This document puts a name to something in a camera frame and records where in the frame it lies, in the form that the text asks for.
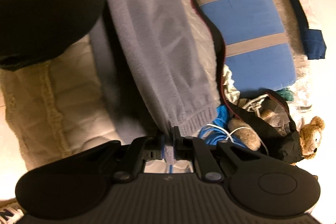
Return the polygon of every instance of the black pants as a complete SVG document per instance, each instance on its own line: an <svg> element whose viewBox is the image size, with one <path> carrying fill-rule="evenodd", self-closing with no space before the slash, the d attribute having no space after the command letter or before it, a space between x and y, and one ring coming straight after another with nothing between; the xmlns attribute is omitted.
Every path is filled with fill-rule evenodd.
<svg viewBox="0 0 336 224"><path fill-rule="evenodd" d="M0 68L52 59L87 34L105 0L0 0Z"/></svg>

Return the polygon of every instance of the stuffed animal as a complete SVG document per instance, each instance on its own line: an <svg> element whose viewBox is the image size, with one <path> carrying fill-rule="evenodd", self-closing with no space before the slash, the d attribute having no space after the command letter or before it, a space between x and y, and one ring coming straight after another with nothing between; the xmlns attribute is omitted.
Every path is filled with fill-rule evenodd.
<svg viewBox="0 0 336 224"><path fill-rule="evenodd" d="M302 155L306 159L312 159L315 157L316 151L321 143L322 131L324 128L325 123L318 116L315 116L310 123L301 128L300 145L302 148Z"/></svg>
<svg viewBox="0 0 336 224"><path fill-rule="evenodd" d="M257 133L247 123L238 118L232 118L227 126L230 132L243 127L234 132L233 135L238 137L249 149L253 151L257 151L259 149L261 145L260 139Z"/></svg>

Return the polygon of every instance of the gray sweatpants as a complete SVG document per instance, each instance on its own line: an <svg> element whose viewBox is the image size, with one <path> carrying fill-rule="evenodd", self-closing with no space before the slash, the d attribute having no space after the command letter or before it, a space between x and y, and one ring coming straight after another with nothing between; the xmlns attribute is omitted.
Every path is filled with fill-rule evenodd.
<svg viewBox="0 0 336 224"><path fill-rule="evenodd" d="M90 34L107 108L117 119L115 126L120 136L131 142L153 134L153 124L144 122L147 109L167 135L173 126L179 126L181 135L189 136L214 120L217 112L209 82L181 0L107 3L102 19ZM117 49L116 34L108 22L109 12L122 50ZM126 60L120 61L122 52ZM139 96L131 88L133 80L125 79L130 77L128 72L121 72L121 63L126 62ZM140 96L145 105L138 100Z"/></svg>

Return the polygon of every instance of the blue fabric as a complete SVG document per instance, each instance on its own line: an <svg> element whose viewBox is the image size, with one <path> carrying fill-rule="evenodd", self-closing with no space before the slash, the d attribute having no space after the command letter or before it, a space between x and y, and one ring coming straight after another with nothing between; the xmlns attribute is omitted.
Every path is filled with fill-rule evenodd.
<svg viewBox="0 0 336 224"><path fill-rule="evenodd" d="M307 17L299 0L290 0L290 2L298 21L305 54L309 60L324 59L327 46L324 42L321 30L313 30L309 28Z"/></svg>
<svg viewBox="0 0 336 224"><path fill-rule="evenodd" d="M227 45L284 32L272 0L218 0L201 9L221 31ZM264 89L286 88L296 80L287 43L228 57L226 64L243 98L260 95Z"/></svg>
<svg viewBox="0 0 336 224"><path fill-rule="evenodd" d="M218 117L213 120L212 124L228 130L227 124L229 122L230 116L227 107L225 105L220 105L217 107L217 113ZM216 145L217 142L226 140L227 134L218 128L205 126L199 132L198 137L201 139L204 138L206 144ZM234 135L231 135L231 137L235 144L246 148L246 145L244 145L244 143L238 137Z"/></svg>

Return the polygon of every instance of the white cable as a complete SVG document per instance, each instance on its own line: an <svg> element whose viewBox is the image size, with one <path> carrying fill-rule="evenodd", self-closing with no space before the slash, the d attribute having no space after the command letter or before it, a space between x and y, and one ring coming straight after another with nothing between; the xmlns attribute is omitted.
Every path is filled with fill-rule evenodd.
<svg viewBox="0 0 336 224"><path fill-rule="evenodd" d="M221 131L225 132L226 135L228 135L228 137L230 138L230 141L231 141L232 143L235 143L234 140L233 140L233 138L231 137L231 134L230 134L226 129L224 129L224 128L222 128L222 127L219 127L219 126L216 126L215 124L210 124L210 123L208 123L207 126L215 127L215 128L220 129Z"/></svg>
<svg viewBox="0 0 336 224"><path fill-rule="evenodd" d="M218 128L218 129L222 130L223 132L225 132L226 135L227 135L227 138L226 138L225 140L227 141L227 140L230 138L230 141L231 141L232 143L235 143L235 142L234 142L234 140L233 140L233 138L232 138L231 135L232 135L233 133L235 133L237 130L239 130L239 129L243 129L243 128L247 128L247 129L249 129L249 130L252 130L252 131L257 135L257 137L258 137L258 139L260 140L261 144L262 144L263 147L265 148L267 156L269 156L268 149L267 149L266 145L264 144L264 142L262 141L262 139L259 137L259 135L257 134L257 132L255 132L252 128L249 128L249 127L239 127L239 128L236 128L235 130L233 130L231 133L229 133L226 129L224 129L224 128L222 128L222 127L219 127L219 126L216 126L215 124L210 124L210 123L208 123L207 126L215 127L215 128Z"/></svg>
<svg viewBox="0 0 336 224"><path fill-rule="evenodd" d="M236 132L237 130L242 129L242 128L247 128L247 129L249 129L249 130L252 130L252 131L257 135L258 139L260 140L261 144L263 145L263 147L264 147L265 150L266 150L266 154L267 154L267 156L269 156L268 149L267 149L266 145L264 144L264 142L262 141L262 139L259 137L259 135L257 134L257 132L255 132L252 128L249 128L249 127L239 127L239 128L236 128L235 130L233 130L233 131L230 133L230 136L231 136L234 132Z"/></svg>

